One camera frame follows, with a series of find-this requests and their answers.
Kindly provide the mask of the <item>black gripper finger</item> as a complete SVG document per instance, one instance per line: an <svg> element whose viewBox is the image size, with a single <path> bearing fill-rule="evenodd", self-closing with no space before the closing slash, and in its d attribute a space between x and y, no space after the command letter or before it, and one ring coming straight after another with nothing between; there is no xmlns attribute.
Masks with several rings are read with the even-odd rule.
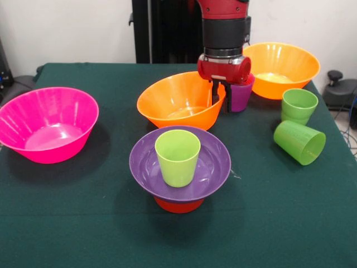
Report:
<svg viewBox="0 0 357 268"><path fill-rule="evenodd" d="M219 80L213 80L212 83L213 83L213 86L212 86L212 104L215 104L220 99L219 94L218 94L218 88L219 88L220 81Z"/></svg>
<svg viewBox="0 0 357 268"><path fill-rule="evenodd" d="M223 105L223 111L224 113L230 113L231 112L231 84L229 84L227 81L222 81L222 85L224 86L225 89L225 101Z"/></svg>

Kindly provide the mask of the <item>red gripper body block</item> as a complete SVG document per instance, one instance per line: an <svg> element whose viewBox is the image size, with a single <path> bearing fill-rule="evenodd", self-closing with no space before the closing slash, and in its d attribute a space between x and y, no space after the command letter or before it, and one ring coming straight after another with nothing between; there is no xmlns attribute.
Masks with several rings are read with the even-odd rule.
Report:
<svg viewBox="0 0 357 268"><path fill-rule="evenodd" d="M251 59L245 56L229 59L209 58L200 55L197 71L205 80L224 80L228 83L243 83L250 75Z"/></svg>

